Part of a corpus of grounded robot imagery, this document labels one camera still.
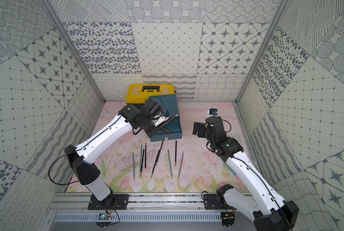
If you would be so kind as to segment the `teal drawer cabinet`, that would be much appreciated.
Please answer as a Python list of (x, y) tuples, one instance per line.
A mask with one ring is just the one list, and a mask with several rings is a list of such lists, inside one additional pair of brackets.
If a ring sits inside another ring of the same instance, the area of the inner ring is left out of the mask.
[(180, 114), (177, 104), (177, 97), (175, 94), (151, 96), (150, 99), (159, 104), (163, 108), (163, 110), (167, 110), (170, 113), (169, 119), (176, 114)]

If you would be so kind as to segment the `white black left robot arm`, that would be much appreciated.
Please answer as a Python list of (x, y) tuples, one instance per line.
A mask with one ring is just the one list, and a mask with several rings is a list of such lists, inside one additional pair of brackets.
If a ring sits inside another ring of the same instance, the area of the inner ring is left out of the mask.
[(132, 131), (134, 135), (144, 131), (148, 137), (155, 136), (159, 125), (169, 119), (169, 112), (157, 102), (148, 99), (143, 105), (127, 104), (103, 129), (77, 146), (65, 148), (65, 155), (80, 184), (85, 186), (97, 201), (111, 195), (111, 189), (100, 176), (95, 165), (97, 158), (116, 140)]

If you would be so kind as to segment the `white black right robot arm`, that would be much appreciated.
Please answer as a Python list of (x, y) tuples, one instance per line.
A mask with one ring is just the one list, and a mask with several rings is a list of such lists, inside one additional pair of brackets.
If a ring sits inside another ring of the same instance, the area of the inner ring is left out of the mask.
[(299, 208), (286, 201), (255, 168), (239, 142), (227, 135), (224, 120), (210, 116), (204, 123), (195, 122), (193, 134), (207, 139), (207, 148), (236, 173), (252, 194), (252, 199), (226, 184), (216, 191), (218, 204), (231, 207), (250, 219), (258, 231), (291, 231), (295, 227)]

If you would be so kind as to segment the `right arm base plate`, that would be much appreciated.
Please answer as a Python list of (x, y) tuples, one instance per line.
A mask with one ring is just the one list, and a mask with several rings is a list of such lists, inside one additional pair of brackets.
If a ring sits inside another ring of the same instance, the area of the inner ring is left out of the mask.
[(205, 210), (227, 209), (227, 206), (221, 204), (216, 194), (203, 193), (201, 195)]

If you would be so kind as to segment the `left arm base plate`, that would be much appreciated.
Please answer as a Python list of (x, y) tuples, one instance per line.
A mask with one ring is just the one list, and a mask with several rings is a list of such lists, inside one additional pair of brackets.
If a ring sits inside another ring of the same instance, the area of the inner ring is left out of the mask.
[(130, 195), (111, 193), (103, 201), (99, 201), (94, 195), (91, 196), (88, 204), (88, 210), (126, 210)]

